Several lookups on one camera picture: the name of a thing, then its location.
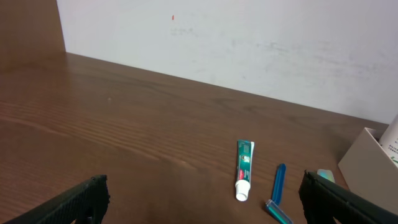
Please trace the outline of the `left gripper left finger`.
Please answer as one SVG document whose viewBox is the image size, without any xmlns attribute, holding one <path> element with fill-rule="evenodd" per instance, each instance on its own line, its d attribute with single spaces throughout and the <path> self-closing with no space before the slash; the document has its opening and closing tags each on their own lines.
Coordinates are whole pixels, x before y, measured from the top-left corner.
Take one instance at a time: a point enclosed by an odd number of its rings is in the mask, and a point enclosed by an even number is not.
<svg viewBox="0 0 398 224">
<path fill-rule="evenodd" d="M 95 175 L 6 223 L 101 224 L 110 200 L 106 181 L 106 175 Z"/>
</svg>

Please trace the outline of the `green white toothpaste tube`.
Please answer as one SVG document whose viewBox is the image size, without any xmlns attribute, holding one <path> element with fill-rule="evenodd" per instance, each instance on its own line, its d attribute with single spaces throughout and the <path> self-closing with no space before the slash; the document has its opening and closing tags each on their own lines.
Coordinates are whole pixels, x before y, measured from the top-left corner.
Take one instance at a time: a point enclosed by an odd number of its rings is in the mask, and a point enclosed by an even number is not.
<svg viewBox="0 0 398 224">
<path fill-rule="evenodd" d="M 251 189 L 252 160 L 255 143 L 240 139 L 238 141 L 236 199 L 245 202 Z"/>
</svg>

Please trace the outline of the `white lotion tube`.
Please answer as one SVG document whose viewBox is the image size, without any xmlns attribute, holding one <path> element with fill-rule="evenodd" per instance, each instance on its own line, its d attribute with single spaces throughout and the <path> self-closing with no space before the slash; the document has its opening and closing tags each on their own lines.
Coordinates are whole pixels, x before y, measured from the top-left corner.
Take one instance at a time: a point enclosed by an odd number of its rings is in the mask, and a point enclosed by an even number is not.
<svg viewBox="0 0 398 224">
<path fill-rule="evenodd" d="M 397 148 L 398 148 L 398 115 L 395 116 L 391 124 L 384 131 L 379 140 L 379 144 L 392 160 L 395 166 L 398 165 Z"/>
</svg>

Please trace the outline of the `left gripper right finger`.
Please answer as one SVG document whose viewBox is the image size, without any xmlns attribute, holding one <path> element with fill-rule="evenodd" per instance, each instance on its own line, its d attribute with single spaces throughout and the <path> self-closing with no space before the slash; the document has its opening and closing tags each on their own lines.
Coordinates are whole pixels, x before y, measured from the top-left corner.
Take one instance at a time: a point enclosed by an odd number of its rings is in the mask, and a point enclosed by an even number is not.
<svg viewBox="0 0 398 224">
<path fill-rule="evenodd" d="M 396 214 L 314 172 L 305 171 L 299 197 L 308 224 L 397 224 Z"/>
</svg>

